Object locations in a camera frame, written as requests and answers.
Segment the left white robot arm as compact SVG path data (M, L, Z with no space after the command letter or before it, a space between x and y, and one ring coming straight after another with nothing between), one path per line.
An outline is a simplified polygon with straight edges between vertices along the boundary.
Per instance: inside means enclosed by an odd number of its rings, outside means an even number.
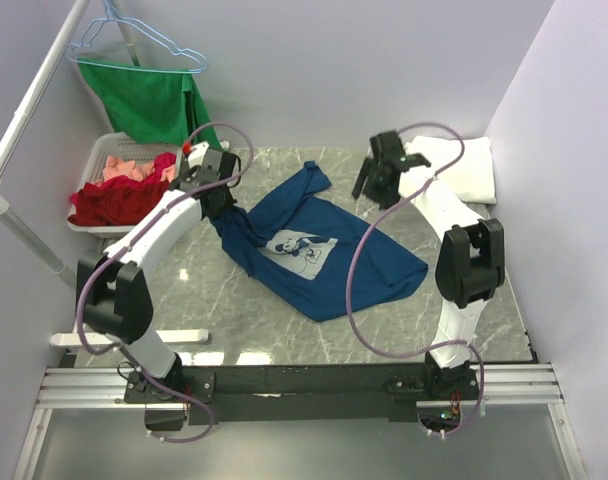
M229 151L190 148L144 219L113 246L78 262L76 325L83 346L95 355L124 349L150 376L148 389L160 401L177 399L187 386L179 355L153 327L147 279L187 230L234 206L230 188L241 171L240 158Z

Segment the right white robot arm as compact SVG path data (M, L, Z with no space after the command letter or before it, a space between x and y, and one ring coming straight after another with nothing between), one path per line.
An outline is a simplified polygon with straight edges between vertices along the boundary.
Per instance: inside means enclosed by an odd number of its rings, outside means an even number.
M442 297L434 340L424 355L421 387L444 399L456 389L477 384L470 357L479 318L505 281L504 229L467 207L440 176L464 158L463 151L435 167L425 155L404 149L399 132L370 138L355 181L354 198L366 196L385 214L412 204L441 241L435 282Z

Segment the blue mickey t shirt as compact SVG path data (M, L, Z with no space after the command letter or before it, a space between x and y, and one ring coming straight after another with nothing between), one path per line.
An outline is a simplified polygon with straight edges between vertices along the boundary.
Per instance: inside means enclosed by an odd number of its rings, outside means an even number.
M222 249L305 317L324 322L413 295L426 262L367 222L319 198L331 182L308 161L250 211L234 207L212 224Z

